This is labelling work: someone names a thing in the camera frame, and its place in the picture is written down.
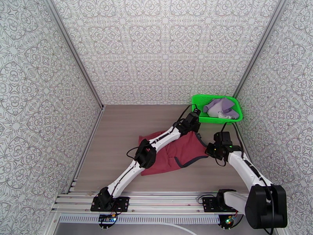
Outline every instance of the white cable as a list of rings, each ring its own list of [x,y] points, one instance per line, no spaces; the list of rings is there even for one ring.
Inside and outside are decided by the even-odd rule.
[[[154,223],[154,224],[172,226],[172,227],[175,227],[175,228],[182,229],[182,230],[184,230],[184,231],[186,231],[186,232],[188,232],[188,233],[190,233],[190,234],[192,234],[192,235],[197,235],[197,234],[195,234],[193,231],[190,231],[189,229],[184,228],[184,227],[181,227],[181,226],[178,226],[178,225],[176,225],[176,224],[172,224],[172,223],[162,223],[162,222],[161,222],[161,223]]]

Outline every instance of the gray floor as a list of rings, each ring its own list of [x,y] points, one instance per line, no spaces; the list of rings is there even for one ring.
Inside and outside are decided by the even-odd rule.
[[[252,229],[245,217],[241,223],[230,231],[223,231],[218,225],[181,225],[197,235],[266,235],[264,230]],[[108,231],[100,229],[97,224],[69,224],[61,223],[55,235],[188,235],[179,228],[167,225],[114,225]]]

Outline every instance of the garment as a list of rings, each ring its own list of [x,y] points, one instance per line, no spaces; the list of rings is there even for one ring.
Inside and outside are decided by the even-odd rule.
[[[203,112],[213,118],[237,119],[239,114],[232,109],[234,102],[227,98],[214,99],[203,107]]]
[[[151,140],[163,132],[155,132],[148,136],[139,136],[139,144],[143,139]],[[195,132],[189,132],[179,139],[167,144],[156,154],[155,163],[141,175],[165,173],[180,168],[185,168],[199,159],[207,158],[206,145],[198,138]]]

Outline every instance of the black mounting plate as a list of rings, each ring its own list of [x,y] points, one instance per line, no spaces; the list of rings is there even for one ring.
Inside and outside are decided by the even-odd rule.
[[[236,210],[232,207],[227,206],[227,208],[221,208],[216,197],[203,197],[202,201],[204,212],[236,212]]]
[[[100,199],[95,196],[90,211],[92,212],[127,212],[128,205],[130,202],[129,197],[118,197],[116,199],[112,199],[112,206],[108,206],[107,208],[100,207]]]

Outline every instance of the patterned wall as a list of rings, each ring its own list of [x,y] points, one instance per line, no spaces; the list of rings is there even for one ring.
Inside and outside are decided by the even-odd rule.
[[[253,162],[287,192],[289,229],[313,234],[313,0],[290,0],[238,97]]]
[[[0,12],[0,234],[41,234],[100,107],[42,0]]]
[[[54,0],[104,104],[232,95],[277,0]]]

